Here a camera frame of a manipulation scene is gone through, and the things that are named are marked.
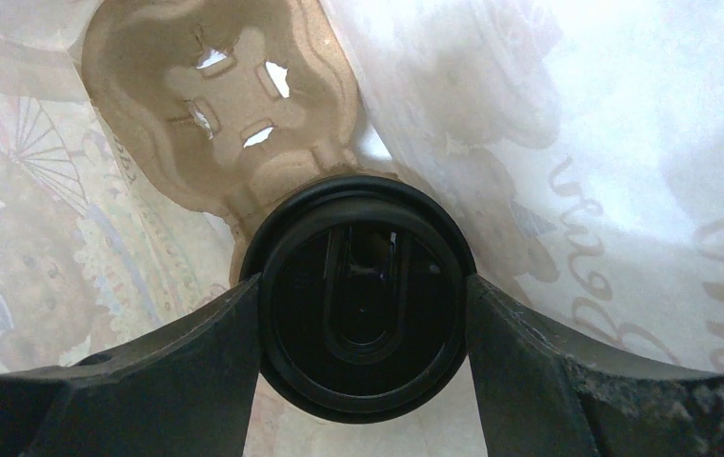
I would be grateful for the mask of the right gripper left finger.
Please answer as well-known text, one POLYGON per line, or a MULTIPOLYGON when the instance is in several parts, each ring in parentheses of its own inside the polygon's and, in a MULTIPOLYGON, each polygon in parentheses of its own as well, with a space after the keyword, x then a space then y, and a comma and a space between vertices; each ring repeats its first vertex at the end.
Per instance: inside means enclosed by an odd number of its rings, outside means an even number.
POLYGON ((259 280, 69 367, 0 374, 0 456, 239 456, 260 366, 259 280))

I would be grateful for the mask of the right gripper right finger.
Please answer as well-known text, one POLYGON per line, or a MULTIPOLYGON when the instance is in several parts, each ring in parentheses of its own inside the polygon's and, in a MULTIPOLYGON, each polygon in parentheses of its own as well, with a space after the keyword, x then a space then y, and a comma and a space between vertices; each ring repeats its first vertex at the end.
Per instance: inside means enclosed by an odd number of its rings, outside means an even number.
POLYGON ((466 341, 492 456, 724 456, 724 374, 604 344, 479 275, 466 341))

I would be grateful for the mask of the black cup lid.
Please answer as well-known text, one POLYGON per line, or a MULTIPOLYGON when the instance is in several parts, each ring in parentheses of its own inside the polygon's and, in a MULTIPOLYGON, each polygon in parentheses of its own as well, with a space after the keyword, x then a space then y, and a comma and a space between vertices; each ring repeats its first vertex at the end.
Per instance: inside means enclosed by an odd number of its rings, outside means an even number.
POLYGON ((474 272, 462 231, 424 192, 370 175, 307 185, 261 224, 240 270, 259 280, 261 373, 328 421, 408 414, 465 359, 474 272))

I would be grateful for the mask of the peach paper bag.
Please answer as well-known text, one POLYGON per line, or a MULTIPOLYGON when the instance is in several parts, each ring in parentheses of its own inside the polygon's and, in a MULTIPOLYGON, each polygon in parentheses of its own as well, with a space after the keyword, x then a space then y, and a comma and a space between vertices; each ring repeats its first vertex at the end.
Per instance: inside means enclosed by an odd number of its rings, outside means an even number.
MULTIPOLYGON (((252 278, 230 277, 225 220, 162 194, 92 104, 103 2, 0 1, 0 374, 75 365, 252 278)), ((317 2, 360 98, 360 169, 339 175, 427 194, 519 304, 724 374, 724 1, 317 2)), ((239 456, 492 456, 467 281, 466 356, 429 402, 328 421, 259 366, 239 456)))

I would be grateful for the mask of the single brown cup carrier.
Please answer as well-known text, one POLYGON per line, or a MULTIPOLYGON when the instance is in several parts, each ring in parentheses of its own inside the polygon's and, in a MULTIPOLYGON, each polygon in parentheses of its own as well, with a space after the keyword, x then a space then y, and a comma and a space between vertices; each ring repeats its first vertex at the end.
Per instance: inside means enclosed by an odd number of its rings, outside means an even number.
POLYGON ((105 1, 81 74, 150 182, 225 220, 232 280, 283 200, 360 169, 357 82, 317 1, 105 1))

